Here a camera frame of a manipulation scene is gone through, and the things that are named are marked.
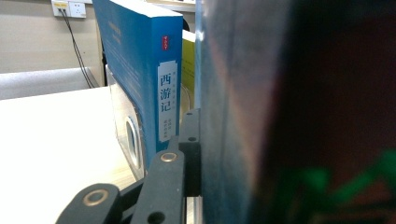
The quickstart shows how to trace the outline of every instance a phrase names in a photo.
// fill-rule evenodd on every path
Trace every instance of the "blue book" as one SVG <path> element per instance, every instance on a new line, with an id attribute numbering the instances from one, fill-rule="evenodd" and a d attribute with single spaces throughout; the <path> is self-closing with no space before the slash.
<path id="1" fill-rule="evenodd" d="M 143 161 L 130 165 L 140 169 L 143 163 L 147 170 L 155 154 L 178 134 L 183 18 L 141 1 L 93 0 L 93 7 L 108 69 L 138 116 L 138 122 L 126 124 L 133 134 L 140 133 Z"/>

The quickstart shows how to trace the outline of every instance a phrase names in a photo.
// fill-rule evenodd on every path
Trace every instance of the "black metal bracket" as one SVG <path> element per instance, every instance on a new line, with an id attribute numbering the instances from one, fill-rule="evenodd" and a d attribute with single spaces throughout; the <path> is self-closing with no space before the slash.
<path id="1" fill-rule="evenodd" d="M 57 223 L 185 223 L 186 197 L 201 195 L 200 111 L 184 115 L 180 135 L 158 152 L 145 178 L 119 190 L 95 184 L 80 191 Z"/>

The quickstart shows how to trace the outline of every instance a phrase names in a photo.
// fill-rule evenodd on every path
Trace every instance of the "metal bolt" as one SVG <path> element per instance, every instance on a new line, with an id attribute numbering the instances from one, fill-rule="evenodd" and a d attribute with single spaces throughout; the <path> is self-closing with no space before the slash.
<path id="1" fill-rule="evenodd" d="M 96 189 L 85 195 L 83 202 L 87 206 L 96 206 L 104 202 L 108 197 L 108 191 L 105 189 Z"/>
<path id="2" fill-rule="evenodd" d="M 166 152 L 161 155 L 162 161 L 175 161 L 177 159 L 177 154 L 173 152 Z"/>

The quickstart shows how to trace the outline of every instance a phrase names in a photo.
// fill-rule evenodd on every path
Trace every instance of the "table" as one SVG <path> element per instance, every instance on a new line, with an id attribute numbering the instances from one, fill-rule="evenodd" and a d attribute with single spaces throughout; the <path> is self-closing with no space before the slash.
<path id="1" fill-rule="evenodd" d="M 94 183 L 134 183 L 108 87 L 0 101 L 0 223 L 54 223 Z"/>

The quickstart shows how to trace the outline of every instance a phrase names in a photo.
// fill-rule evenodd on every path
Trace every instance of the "electrical socket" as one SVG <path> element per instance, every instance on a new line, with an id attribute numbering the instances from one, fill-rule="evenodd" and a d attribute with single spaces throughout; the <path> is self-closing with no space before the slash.
<path id="1" fill-rule="evenodd" d="M 56 1 L 51 0 L 53 15 L 56 17 L 62 17 L 62 12 L 60 10 L 66 10 L 66 16 L 70 17 L 69 2 L 67 1 Z"/>
<path id="2" fill-rule="evenodd" d="M 74 18 L 86 18 L 84 3 L 69 2 L 70 16 Z"/>

